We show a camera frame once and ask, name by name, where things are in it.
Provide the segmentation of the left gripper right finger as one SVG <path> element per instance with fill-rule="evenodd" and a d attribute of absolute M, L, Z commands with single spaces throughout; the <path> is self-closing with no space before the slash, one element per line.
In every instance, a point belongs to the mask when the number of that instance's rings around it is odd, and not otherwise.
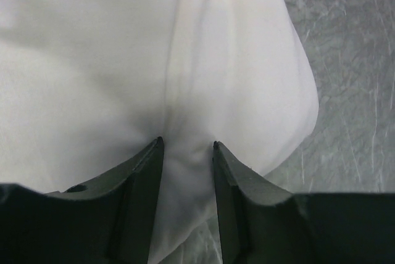
<path fill-rule="evenodd" d="M 393 263 L 394 194 L 297 193 L 213 148 L 224 263 Z"/>

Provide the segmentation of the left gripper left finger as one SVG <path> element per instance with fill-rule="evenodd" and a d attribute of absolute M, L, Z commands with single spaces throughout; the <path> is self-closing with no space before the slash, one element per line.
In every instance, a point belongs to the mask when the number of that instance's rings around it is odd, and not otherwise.
<path fill-rule="evenodd" d="M 147 263 L 164 142 L 65 192 L 1 184 L 2 263 Z"/>

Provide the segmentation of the cream white t-shirt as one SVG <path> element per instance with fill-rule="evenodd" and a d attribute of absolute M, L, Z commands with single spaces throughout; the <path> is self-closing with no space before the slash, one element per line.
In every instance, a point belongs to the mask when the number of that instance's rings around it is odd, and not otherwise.
<path fill-rule="evenodd" d="M 284 0 L 1 0 L 1 181 L 65 189 L 162 137 L 149 263 L 215 213 L 215 141 L 264 175 L 317 115 Z"/>

